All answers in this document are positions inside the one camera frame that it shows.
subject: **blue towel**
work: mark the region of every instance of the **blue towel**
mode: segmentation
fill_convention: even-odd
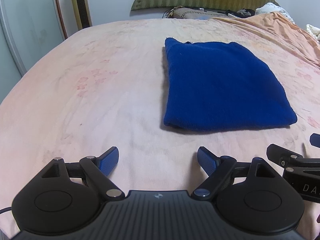
[[[268,65],[236,42],[165,40],[164,125],[194,131],[284,127],[297,122]]]

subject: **ribbed black surface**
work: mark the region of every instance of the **ribbed black surface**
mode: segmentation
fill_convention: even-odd
[[[64,236],[22,232],[14,240],[303,240],[291,231],[279,236],[255,236],[224,222],[212,204],[196,201],[186,191],[132,191],[109,202],[87,227]]]

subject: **blue gripper pad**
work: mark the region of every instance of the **blue gripper pad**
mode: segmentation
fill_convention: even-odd
[[[119,151],[117,147],[111,147],[104,154],[97,158],[97,167],[108,176],[119,161]]]
[[[320,134],[313,133],[310,136],[310,143],[311,145],[320,148]]]
[[[214,173],[220,164],[219,158],[203,146],[198,149],[197,159],[208,176]]]

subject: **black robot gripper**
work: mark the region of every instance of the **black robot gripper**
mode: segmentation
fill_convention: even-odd
[[[319,138],[313,134],[311,144],[319,146]],[[295,229],[303,199],[320,203],[320,159],[276,145],[267,157],[284,168],[283,177],[262,158],[241,163],[200,147],[198,163],[208,178],[191,195],[132,190],[127,196],[107,177],[119,160],[116,147],[79,163],[54,158],[14,198],[21,232],[13,239],[303,240]],[[246,179],[234,184],[239,177]]]

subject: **silver rivet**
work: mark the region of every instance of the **silver rivet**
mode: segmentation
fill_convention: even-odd
[[[119,189],[114,188],[114,189],[109,189],[109,190],[106,192],[106,194],[107,194],[107,196],[109,196],[109,197],[119,197],[119,196],[121,196],[122,191],[119,190]]]
[[[294,169],[291,168],[291,167],[285,168],[285,170],[288,171],[288,172],[293,172],[294,171]]]
[[[210,194],[210,191],[205,188],[197,188],[194,193],[198,197],[206,197]]]

